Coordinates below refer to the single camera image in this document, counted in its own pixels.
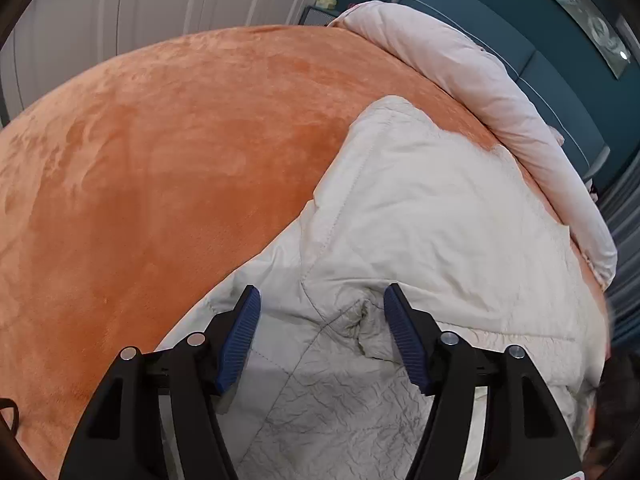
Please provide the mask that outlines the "grey blue curtain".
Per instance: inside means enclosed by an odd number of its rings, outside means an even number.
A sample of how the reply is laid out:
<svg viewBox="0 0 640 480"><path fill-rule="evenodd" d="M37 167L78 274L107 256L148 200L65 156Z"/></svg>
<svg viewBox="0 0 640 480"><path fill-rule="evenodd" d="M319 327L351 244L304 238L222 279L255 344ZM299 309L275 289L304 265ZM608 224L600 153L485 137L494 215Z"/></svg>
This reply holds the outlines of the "grey blue curtain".
<svg viewBox="0 0 640 480"><path fill-rule="evenodd" d="M612 347L639 352L640 336L640 156L606 190L599 208L611 231L618 257L612 284L605 292L612 323Z"/></svg>

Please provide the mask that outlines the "yellow tissue box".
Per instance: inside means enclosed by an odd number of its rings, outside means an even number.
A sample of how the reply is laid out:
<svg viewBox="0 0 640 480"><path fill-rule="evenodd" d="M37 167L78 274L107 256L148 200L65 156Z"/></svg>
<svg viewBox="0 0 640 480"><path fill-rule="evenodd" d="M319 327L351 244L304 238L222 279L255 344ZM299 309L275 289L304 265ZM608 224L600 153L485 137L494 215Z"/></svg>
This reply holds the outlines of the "yellow tissue box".
<svg viewBox="0 0 640 480"><path fill-rule="evenodd" d="M336 6L336 0L316 0L314 5L320 9L333 10Z"/></svg>

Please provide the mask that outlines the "dark nightstand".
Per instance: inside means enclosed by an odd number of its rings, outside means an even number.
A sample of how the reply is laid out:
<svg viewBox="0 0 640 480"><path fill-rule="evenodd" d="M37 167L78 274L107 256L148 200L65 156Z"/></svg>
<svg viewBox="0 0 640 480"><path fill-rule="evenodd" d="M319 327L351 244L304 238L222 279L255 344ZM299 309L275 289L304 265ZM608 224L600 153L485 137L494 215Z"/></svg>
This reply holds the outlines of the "dark nightstand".
<svg viewBox="0 0 640 480"><path fill-rule="evenodd" d="M340 14L335 10L321 9L318 6L305 6L298 21L303 26L326 26Z"/></svg>

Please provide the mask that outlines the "white panelled wardrobe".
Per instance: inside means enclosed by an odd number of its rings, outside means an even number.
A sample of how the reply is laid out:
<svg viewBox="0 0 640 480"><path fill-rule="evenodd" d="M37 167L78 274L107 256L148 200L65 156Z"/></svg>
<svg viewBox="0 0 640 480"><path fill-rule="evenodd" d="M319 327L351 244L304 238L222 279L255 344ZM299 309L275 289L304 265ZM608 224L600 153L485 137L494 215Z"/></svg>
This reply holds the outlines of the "white panelled wardrobe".
<svg viewBox="0 0 640 480"><path fill-rule="evenodd" d="M317 0L32 0L1 48L13 119L73 76L149 44L218 28L295 24Z"/></svg>

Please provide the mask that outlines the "cream white quilted jacket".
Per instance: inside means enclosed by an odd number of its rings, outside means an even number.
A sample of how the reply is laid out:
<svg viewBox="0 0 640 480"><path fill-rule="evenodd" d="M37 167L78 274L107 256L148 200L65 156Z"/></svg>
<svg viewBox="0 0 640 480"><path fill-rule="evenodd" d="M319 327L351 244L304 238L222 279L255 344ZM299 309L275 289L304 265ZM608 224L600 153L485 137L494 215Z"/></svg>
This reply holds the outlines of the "cream white quilted jacket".
<svg viewBox="0 0 640 480"><path fill-rule="evenodd" d="M401 479L432 402L411 382L383 313L410 304L475 347L522 346L579 445L606 323L570 231L502 146L484 150L388 96L350 128L300 215L169 332L170 348L231 309L262 313L220 420L242 479Z"/></svg>

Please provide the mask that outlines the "pale pink rolled duvet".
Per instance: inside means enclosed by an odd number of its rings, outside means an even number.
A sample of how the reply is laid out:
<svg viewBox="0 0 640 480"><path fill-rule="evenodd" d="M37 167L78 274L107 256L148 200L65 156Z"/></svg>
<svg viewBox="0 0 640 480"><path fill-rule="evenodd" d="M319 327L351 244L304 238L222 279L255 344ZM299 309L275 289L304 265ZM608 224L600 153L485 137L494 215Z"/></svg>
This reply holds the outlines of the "pale pink rolled duvet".
<svg viewBox="0 0 640 480"><path fill-rule="evenodd" d="M578 172L504 65L463 32L397 3L359 3L330 23L370 41L472 112L537 182L603 288L615 278L612 234Z"/></svg>

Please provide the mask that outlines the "teal upholstered headboard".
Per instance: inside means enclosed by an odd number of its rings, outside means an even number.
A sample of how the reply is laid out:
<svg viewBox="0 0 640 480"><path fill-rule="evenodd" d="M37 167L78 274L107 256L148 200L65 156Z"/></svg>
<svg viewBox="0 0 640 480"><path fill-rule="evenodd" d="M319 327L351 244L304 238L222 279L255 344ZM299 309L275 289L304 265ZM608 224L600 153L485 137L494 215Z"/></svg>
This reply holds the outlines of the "teal upholstered headboard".
<svg viewBox="0 0 640 480"><path fill-rule="evenodd" d="M390 0L437 18L495 55L538 114L564 139L563 151L593 184L611 149L575 91L544 55L480 0Z"/></svg>

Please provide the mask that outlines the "orange velvet bed cover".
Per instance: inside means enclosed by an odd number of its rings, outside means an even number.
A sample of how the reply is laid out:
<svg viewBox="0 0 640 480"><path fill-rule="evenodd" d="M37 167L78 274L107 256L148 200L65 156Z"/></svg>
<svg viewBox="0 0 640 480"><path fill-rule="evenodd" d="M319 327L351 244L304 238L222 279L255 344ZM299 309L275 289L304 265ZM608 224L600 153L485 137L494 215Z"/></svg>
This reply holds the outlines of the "orange velvet bed cover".
<svg viewBox="0 0 640 480"><path fill-rule="evenodd" d="M204 32L112 58L1 133L1 393L48 477L116 352L163 347L302 212L372 103L505 148L463 104L339 27ZM600 283L570 234L588 286Z"/></svg>

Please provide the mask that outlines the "framed wall picture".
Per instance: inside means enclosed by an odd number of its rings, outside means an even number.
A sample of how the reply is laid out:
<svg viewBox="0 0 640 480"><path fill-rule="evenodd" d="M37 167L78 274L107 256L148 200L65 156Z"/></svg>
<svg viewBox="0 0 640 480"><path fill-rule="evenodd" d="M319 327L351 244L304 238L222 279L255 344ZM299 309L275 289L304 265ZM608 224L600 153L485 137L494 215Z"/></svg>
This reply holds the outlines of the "framed wall picture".
<svg viewBox="0 0 640 480"><path fill-rule="evenodd" d="M582 29L616 79L631 62L631 52L592 0L554 0Z"/></svg>

